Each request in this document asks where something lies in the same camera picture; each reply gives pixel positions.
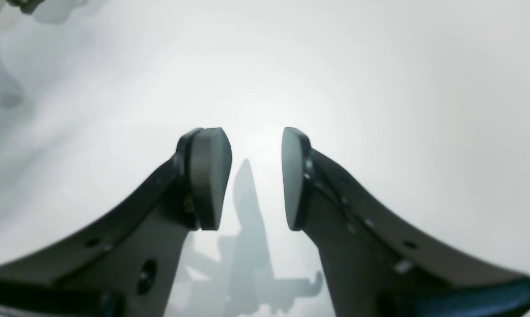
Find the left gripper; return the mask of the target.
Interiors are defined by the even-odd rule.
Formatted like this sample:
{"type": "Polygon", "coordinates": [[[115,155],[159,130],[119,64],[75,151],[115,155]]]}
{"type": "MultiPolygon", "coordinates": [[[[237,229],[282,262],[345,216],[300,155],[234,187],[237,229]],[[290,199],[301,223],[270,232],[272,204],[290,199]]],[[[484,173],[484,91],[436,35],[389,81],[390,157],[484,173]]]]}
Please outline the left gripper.
{"type": "Polygon", "coordinates": [[[13,7],[17,7],[23,14],[31,15],[44,0],[7,0],[13,7]]]}

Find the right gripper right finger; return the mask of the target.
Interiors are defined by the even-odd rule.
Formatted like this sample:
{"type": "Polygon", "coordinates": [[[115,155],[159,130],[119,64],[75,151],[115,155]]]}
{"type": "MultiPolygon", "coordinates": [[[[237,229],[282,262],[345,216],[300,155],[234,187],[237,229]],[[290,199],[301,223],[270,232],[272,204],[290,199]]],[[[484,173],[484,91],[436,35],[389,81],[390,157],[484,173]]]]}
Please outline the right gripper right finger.
{"type": "Polygon", "coordinates": [[[282,134],[285,218],[319,251],[338,317],[522,317],[530,275],[422,232],[378,201],[306,134],[282,134]]]}

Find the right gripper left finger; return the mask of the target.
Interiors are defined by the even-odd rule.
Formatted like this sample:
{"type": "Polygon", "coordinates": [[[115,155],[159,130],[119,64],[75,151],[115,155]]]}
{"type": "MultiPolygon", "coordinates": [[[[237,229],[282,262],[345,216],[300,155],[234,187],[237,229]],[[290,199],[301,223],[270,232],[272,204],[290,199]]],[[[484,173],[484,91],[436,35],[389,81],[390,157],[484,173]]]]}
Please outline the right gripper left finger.
{"type": "Polygon", "coordinates": [[[119,205],[0,265],[0,315],[162,317],[189,232],[220,227],[231,171],[222,128],[196,128],[119,205]]]}

